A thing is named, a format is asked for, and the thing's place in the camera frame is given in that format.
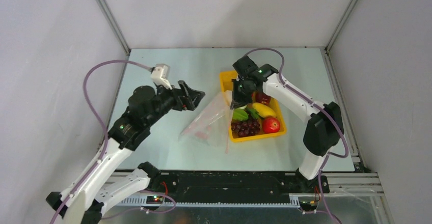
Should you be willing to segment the yellow plastic tray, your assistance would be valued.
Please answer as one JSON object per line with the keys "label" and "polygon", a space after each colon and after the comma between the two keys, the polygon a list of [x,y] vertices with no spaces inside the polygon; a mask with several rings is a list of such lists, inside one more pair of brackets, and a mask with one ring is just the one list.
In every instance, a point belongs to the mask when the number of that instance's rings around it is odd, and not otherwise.
{"label": "yellow plastic tray", "polygon": [[[255,93],[253,93],[252,103],[255,103]],[[246,106],[247,107],[252,107],[252,103],[249,103]],[[230,139],[234,143],[239,143],[239,142],[245,142],[245,141],[250,141],[250,140],[257,140],[257,139],[264,139],[264,138],[278,137],[278,136],[285,135],[287,133],[287,127],[286,127],[286,124],[285,124],[285,121],[284,121],[284,118],[283,118],[283,114],[282,114],[281,108],[279,106],[279,101],[272,97],[271,102],[267,106],[271,107],[276,112],[276,114],[277,114],[277,116],[275,118],[280,121],[280,125],[281,125],[281,128],[280,128],[279,132],[266,134],[266,133],[264,133],[262,131],[262,127],[261,127],[261,131],[257,135],[240,138],[240,137],[234,137],[233,133],[231,131],[229,133]],[[258,119],[258,121],[259,121],[260,124],[262,123],[263,119],[265,119],[265,118],[260,117]]]}

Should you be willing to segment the clear pink-dotted zip bag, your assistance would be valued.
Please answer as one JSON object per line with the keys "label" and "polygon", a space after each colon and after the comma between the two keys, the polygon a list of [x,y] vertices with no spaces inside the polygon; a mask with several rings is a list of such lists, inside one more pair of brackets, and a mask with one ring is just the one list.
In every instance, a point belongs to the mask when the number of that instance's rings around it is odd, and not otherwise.
{"label": "clear pink-dotted zip bag", "polygon": [[222,147],[229,152],[233,110],[230,109],[230,90],[219,92],[209,104],[184,128],[179,135],[181,142],[196,141],[212,147]]}

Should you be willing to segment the purple grape bunch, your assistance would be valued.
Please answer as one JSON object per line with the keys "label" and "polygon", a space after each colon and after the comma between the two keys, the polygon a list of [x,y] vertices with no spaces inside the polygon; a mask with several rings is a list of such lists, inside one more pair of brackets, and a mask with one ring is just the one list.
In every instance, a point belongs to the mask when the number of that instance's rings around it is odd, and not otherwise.
{"label": "purple grape bunch", "polygon": [[261,131],[261,124],[258,120],[234,121],[230,125],[234,137],[255,136]]}

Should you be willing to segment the bright red apple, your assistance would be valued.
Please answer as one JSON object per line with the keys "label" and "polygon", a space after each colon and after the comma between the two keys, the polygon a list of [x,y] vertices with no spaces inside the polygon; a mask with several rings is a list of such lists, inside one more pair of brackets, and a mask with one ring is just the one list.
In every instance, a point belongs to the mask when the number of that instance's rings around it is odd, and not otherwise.
{"label": "bright red apple", "polygon": [[274,117],[267,117],[262,120],[262,131],[266,134],[277,133],[280,131],[280,121]]}

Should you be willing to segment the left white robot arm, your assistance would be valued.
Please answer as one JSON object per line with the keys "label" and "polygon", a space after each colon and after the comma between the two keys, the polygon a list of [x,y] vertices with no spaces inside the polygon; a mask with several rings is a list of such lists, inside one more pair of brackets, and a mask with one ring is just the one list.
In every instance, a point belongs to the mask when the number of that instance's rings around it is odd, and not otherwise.
{"label": "left white robot arm", "polygon": [[98,223],[116,204],[133,194],[160,188],[160,171],[141,163],[130,175],[104,187],[104,183],[150,135],[150,128],[171,110],[194,111],[205,93],[191,89],[183,80],[169,89],[140,86],[128,99],[125,113],[105,136],[105,143],[79,179],[61,192],[51,192],[46,201],[55,216],[72,218],[72,223]]}

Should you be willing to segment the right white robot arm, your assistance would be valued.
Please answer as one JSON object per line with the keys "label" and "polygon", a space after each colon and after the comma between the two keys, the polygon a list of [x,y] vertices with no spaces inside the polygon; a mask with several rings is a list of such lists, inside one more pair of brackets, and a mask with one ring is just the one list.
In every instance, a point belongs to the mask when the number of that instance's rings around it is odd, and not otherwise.
{"label": "right white robot arm", "polygon": [[290,83],[270,64],[258,67],[247,55],[233,64],[237,77],[233,79],[231,108],[240,108],[252,101],[252,93],[262,92],[292,111],[306,125],[303,143],[307,149],[296,179],[297,188],[310,192],[317,185],[332,149],[346,142],[340,106],[314,101],[312,97]]}

